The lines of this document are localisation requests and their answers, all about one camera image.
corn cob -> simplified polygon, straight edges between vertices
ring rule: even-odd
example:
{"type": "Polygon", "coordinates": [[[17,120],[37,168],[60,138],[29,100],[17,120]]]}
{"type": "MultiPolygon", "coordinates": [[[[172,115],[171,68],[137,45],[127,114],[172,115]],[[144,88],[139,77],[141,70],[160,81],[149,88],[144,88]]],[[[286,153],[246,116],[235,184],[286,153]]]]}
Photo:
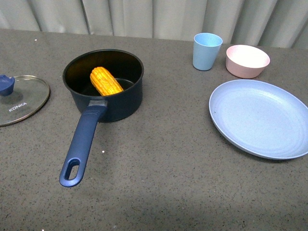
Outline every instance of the corn cob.
{"type": "Polygon", "coordinates": [[[112,95],[123,91],[121,85],[104,67],[96,67],[90,74],[90,80],[96,90],[102,95],[112,95]]]}

white curtain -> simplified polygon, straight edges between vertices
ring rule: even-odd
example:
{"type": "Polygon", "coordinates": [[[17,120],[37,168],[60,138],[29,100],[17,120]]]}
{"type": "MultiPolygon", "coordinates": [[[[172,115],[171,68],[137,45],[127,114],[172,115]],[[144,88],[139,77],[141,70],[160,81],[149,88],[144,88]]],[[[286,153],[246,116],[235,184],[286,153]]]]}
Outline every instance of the white curtain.
{"type": "Polygon", "coordinates": [[[308,49],[308,0],[0,0],[0,28],[308,49]]]}

glass lid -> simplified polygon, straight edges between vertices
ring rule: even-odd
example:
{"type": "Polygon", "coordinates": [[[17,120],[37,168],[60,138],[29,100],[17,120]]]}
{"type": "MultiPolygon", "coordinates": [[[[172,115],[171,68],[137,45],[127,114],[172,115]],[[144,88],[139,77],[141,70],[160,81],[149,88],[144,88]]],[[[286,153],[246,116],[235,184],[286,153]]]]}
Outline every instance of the glass lid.
{"type": "Polygon", "coordinates": [[[0,77],[0,127],[28,118],[48,100],[49,86],[36,76],[0,77]]]}

saucepan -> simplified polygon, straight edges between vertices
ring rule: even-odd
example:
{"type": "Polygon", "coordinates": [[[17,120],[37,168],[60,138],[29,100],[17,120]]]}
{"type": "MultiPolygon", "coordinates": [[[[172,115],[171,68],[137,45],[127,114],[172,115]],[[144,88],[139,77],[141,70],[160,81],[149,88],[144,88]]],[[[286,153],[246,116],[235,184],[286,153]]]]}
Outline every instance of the saucepan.
{"type": "Polygon", "coordinates": [[[98,122],[114,122],[133,114],[142,102],[143,64],[126,51],[108,49],[83,54],[71,61],[63,72],[64,85],[70,90],[81,117],[60,173],[60,184],[78,185],[85,173],[98,122]],[[101,96],[90,81],[91,71],[102,66],[119,82],[124,91],[101,96]],[[77,167],[71,178],[73,167],[77,167]]]}

lid knob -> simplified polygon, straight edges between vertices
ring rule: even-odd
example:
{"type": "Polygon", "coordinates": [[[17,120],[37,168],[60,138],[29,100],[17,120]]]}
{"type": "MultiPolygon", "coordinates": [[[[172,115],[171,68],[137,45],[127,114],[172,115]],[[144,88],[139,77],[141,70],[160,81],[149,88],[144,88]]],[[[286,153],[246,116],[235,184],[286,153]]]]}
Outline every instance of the lid knob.
{"type": "Polygon", "coordinates": [[[13,93],[15,78],[9,78],[6,75],[0,75],[0,95],[8,96],[13,93]]]}

